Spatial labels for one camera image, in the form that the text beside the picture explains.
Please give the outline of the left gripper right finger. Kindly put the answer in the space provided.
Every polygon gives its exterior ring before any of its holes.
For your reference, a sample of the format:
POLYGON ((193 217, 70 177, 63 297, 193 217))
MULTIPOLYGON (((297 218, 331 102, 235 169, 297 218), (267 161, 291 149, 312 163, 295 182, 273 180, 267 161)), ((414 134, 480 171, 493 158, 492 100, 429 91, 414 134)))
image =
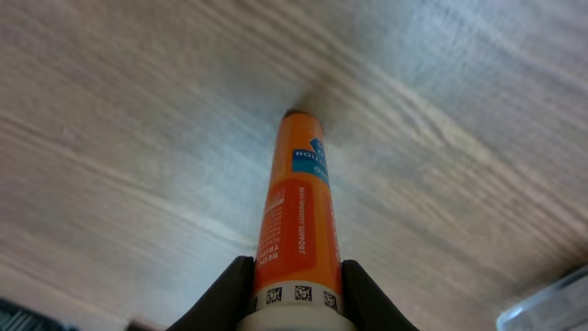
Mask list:
POLYGON ((353 259, 341 264, 344 316, 361 331, 419 331, 363 267, 353 259))

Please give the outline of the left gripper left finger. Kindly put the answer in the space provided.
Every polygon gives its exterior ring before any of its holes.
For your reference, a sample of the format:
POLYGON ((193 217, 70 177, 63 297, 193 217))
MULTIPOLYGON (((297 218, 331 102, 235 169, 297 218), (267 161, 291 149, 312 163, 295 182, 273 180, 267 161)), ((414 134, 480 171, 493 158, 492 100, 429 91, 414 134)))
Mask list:
POLYGON ((236 257, 198 301, 166 331, 235 331, 254 285, 254 258, 236 257))

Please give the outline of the orange tube white cap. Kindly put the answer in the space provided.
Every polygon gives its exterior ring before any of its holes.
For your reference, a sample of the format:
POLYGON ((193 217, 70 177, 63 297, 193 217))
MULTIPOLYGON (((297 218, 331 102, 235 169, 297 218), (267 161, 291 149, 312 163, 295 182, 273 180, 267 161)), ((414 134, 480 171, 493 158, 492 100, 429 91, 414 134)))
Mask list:
POLYGON ((309 112, 282 118, 240 330, 352 330, 323 131, 309 112))

